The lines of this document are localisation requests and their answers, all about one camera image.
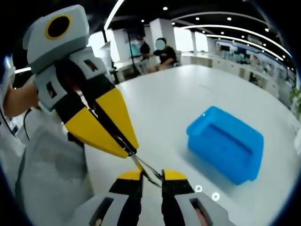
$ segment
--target white table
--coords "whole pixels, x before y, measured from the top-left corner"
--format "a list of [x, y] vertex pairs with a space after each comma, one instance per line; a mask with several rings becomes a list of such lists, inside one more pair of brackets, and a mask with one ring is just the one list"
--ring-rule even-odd
[[[140, 65], [144, 64], [145, 62], [141, 61], [140, 58], [135, 58], [134, 59], [134, 64], [137, 68], [137, 70], [142, 74], [142, 71], [140, 69]], [[125, 81], [124, 78], [124, 72], [127, 69], [130, 69], [133, 67], [133, 62], [131, 59], [127, 60], [127, 61], [119, 61], [119, 62], [115, 62], [114, 66], [117, 68], [118, 72], [117, 72], [117, 76], [119, 79], [119, 82], [123, 82]]]
[[[268, 92], [237, 76], [199, 65], [152, 73], [118, 85], [140, 144], [138, 156], [156, 170], [177, 170], [190, 184], [201, 185], [229, 212], [237, 226], [267, 226], [276, 217], [296, 181], [301, 161], [287, 125], [291, 112]], [[186, 128], [210, 106], [218, 106], [264, 136], [258, 178], [232, 184], [187, 148]], [[86, 146], [88, 170], [95, 193], [107, 192], [123, 172], [134, 170], [121, 159]], [[144, 182], [140, 226], [164, 225], [161, 190]]]

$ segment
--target cable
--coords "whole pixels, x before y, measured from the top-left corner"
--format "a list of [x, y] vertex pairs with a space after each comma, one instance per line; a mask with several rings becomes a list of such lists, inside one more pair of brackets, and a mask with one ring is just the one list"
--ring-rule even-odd
[[6, 125], [7, 128], [9, 129], [10, 133], [11, 133], [14, 137], [16, 137], [15, 134], [13, 133], [13, 131], [10, 129], [10, 127], [9, 127], [9, 125], [8, 125], [8, 122], [6, 121], [6, 119], [5, 119], [5, 117], [4, 117], [4, 114], [3, 114], [2, 110], [1, 110], [1, 108], [0, 108], [0, 114], [1, 114], [1, 117], [3, 118], [3, 121], [4, 121], [5, 125]]
[[29, 109], [26, 111], [26, 113], [25, 113], [25, 115], [24, 115], [24, 118], [23, 118], [23, 127], [24, 127], [24, 131], [25, 131], [25, 134], [26, 134], [28, 140], [30, 140], [30, 139], [29, 139], [29, 137], [28, 137], [27, 130], [26, 130], [25, 118], [26, 118], [26, 116], [28, 115], [28, 113], [31, 112], [31, 111], [32, 111], [32, 109], [29, 108]]

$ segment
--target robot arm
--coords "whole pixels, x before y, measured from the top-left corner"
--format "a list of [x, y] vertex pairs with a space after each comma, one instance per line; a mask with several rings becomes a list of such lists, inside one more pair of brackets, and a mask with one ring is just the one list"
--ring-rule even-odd
[[[194, 193], [186, 177], [164, 169], [162, 180], [162, 214], [166, 226], [201, 225], [196, 210], [200, 210], [207, 225], [235, 226], [227, 211], [206, 196]], [[118, 177], [106, 194], [87, 201], [73, 214], [66, 226], [136, 226], [141, 213], [143, 175], [139, 170]]]
[[[102, 60], [86, 47], [89, 25], [76, 5], [41, 17], [27, 31], [24, 48], [36, 73], [39, 106], [57, 114], [81, 142], [118, 157], [135, 154], [138, 142], [121, 92], [106, 78]], [[72, 76], [88, 102], [65, 82]]]

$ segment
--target black shirt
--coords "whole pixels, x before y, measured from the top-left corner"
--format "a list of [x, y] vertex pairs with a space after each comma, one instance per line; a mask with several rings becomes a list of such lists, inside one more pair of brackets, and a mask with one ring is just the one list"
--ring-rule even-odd
[[140, 46], [140, 53], [141, 54], [148, 54], [150, 53], [151, 49], [149, 45], [146, 42], [143, 42], [143, 44]]
[[170, 46], [167, 46], [166, 49], [163, 50], [156, 50], [154, 51], [154, 55], [160, 57], [161, 64], [163, 64], [168, 59], [172, 58], [174, 61], [171, 64], [174, 64], [177, 62], [177, 57], [175, 55], [175, 51]]

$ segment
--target blue box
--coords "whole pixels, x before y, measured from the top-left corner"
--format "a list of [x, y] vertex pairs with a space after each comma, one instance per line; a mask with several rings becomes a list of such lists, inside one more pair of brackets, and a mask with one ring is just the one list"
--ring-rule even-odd
[[188, 128], [188, 147], [239, 185], [257, 178], [264, 146], [261, 133], [212, 106]]

